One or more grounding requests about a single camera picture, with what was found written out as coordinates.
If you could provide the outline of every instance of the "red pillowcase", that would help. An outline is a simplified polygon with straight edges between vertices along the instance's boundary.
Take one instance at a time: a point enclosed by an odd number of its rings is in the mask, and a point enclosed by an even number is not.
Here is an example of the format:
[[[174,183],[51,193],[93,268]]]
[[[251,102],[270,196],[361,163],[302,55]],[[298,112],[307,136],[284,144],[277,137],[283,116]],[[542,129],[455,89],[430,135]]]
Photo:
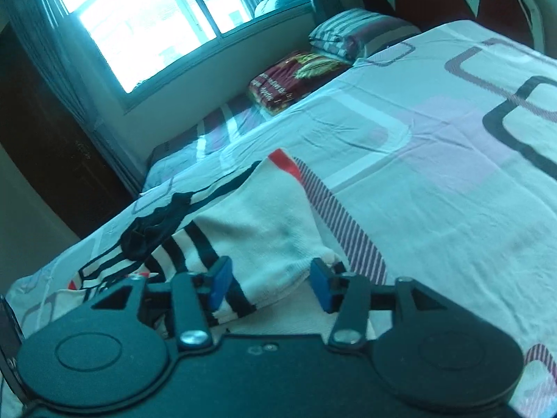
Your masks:
[[[249,93],[276,115],[349,68],[350,65],[323,55],[294,52],[254,78]]]

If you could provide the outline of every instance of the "dark wooden door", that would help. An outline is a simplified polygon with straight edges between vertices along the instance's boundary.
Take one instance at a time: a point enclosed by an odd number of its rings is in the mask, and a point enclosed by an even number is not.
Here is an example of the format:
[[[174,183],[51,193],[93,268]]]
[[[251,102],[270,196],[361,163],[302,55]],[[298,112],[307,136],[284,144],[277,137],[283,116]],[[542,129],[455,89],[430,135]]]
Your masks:
[[[98,229],[132,201],[9,25],[0,34],[0,144],[79,237]]]

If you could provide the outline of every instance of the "bedsheet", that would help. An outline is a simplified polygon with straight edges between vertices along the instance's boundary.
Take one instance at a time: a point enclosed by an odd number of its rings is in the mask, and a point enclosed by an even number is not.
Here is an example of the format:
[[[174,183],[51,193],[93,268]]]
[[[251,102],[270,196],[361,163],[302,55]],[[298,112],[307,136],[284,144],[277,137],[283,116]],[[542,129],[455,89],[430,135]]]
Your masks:
[[[550,418],[557,411],[556,87],[554,60],[473,22],[437,27],[359,60],[149,190],[15,283],[8,300],[24,332],[35,331],[56,317],[48,314],[55,291],[134,216],[168,203],[184,184],[203,187],[286,148],[299,159],[325,244],[375,283],[414,277],[510,333],[525,354],[511,405]],[[316,325],[306,319],[321,316],[315,299],[304,297],[306,306],[292,314],[298,322],[281,331]],[[382,313],[370,313],[370,322],[378,334],[389,326]]]
[[[209,113],[196,126],[152,151],[151,168],[143,191],[161,185],[176,173],[236,141],[270,118],[271,115],[246,93],[236,96]]]

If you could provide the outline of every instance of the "red headboard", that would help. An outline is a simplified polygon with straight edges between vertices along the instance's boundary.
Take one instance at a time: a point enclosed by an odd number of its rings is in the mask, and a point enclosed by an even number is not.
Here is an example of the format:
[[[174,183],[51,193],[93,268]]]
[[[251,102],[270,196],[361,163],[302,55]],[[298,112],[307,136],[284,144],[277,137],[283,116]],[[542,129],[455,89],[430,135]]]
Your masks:
[[[395,15],[421,30],[454,20],[475,20],[540,52],[544,51],[541,14],[534,0],[362,0],[369,11]]]

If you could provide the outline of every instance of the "white bedsheet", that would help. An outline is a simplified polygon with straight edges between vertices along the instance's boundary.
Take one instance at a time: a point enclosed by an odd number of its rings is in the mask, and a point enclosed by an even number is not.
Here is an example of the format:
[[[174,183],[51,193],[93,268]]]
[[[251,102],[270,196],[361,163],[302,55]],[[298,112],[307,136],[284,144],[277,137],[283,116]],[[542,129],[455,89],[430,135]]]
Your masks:
[[[358,61],[272,121],[147,192],[14,284],[8,300],[24,333],[34,332],[53,318],[46,299],[112,246],[135,217],[167,204],[175,191],[203,187],[286,148],[321,177],[377,246],[387,283],[412,276],[518,341],[529,363],[512,405],[528,417],[552,416],[557,181],[484,127],[484,117],[499,108],[508,113],[502,124],[508,133],[557,162],[557,90],[546,81],[525,99],[513,97],[538,76],[557,80],[557,64],[473,22],[438,27]],[[338,249],[328,217],[327,208],[316,212],[325,242]],[[303,300],[315,305],[304,288]],[[279,305],[290,309],[291,303]],[[309,329],[311,319],[300,316],[320,315],[310,305],[297,309],[296,324],[286,319],[275,328],[296,332],[307,323]],[[257,325],[236,325],[272,328],[273,312],[258,313]],[[256,315],[247,319],[257,321]],[[377,333],[388,328],[373,313],[371,322]],[[310,331],[326,333],[330,323],[330,317],[320,320]]]

